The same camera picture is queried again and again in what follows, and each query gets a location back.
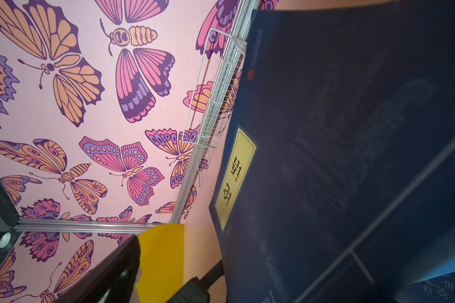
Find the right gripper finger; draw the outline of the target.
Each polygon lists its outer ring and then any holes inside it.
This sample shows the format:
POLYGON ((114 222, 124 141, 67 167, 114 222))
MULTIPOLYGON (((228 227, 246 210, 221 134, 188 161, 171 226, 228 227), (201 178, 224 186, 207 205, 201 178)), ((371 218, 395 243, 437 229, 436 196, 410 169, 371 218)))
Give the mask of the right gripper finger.
POLYGON ((140 255, 139 239, 132 236, 56 302, 130 302, 140 255))

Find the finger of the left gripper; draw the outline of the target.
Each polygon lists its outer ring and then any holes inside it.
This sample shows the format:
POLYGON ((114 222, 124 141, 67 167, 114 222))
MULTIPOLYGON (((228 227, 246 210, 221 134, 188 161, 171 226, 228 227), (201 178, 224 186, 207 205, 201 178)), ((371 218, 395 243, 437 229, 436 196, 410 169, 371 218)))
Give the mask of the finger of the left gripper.
POLYGON ((193 277, 187 281, 167 303, 210 303, 209 289, 225 275, 222 260, 211 268, 202 278, 193 277))

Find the navy book yellow label front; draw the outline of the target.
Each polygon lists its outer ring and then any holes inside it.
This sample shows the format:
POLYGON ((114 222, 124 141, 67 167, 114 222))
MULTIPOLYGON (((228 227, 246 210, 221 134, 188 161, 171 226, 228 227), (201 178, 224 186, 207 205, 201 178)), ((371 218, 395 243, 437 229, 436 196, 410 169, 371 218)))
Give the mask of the navy book yellow label front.
POLYGON ((455 254, 455 1, 255 10, 210 211, 228 302, 396 302, 455 254))

